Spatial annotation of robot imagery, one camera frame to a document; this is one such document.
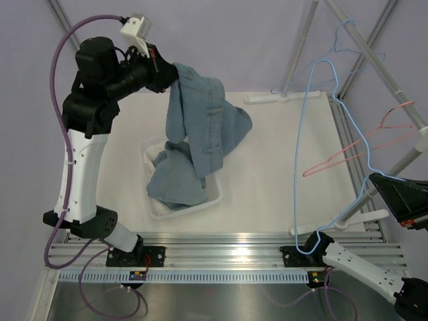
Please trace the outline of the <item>denim skirt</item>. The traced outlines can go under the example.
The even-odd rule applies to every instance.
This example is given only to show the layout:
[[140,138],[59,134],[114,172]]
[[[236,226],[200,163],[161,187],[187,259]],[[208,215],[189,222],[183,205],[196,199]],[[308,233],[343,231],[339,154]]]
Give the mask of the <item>denim skirt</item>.
[[200,179],[193,166],[188,142],[166,141],[154,161],[155,171],[146,186],[148,195],[170,209],[205,203],[209,196],[205,178]]
[[188,140],[196,177],[223,167],[223,159],[252,129],[250,115],[225,99],[223,83],[175,63],[178,80],[171,84],[166,135],[178,144]]

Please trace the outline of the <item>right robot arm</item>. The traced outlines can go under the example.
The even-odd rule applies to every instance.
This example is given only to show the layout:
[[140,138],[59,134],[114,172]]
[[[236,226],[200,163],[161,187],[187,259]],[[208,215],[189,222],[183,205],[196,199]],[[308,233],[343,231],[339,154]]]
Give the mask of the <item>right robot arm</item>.
[[387,205],[386,209],[357,215],[345,224],[306,225],[292,229],[292,235],[308,235],[303,246],[282,246],[287,268],[338,268],[370,287],[391,303],[404,320],[427,319],[427,282],[419,278],[405,278],[388,272],[347,250],[325,234],[327,229],[342,229],[366,221],[393,215],[409,230],[427,228],[427,181],[394,179],[373,173],[369,180]]

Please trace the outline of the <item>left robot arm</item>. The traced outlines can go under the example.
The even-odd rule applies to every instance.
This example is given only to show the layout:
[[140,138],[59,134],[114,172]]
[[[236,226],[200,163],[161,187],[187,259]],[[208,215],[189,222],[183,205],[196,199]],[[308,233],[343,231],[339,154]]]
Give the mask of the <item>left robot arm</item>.
[[108,267],[148,267],[150,252],[144,239],[118,221],[117,212],[96,204],[96,187],[102,153],[120,112],[119,101],[147,88],[162,93],[178,79],[173,64],[148,44],[144,55],[131,46],[120,61],[107,37],[84,41],[76,53],[78,71],[64,100],[62,124],[66,153],[62,186],[54,209],[43,222],[56,231],[108,245]]

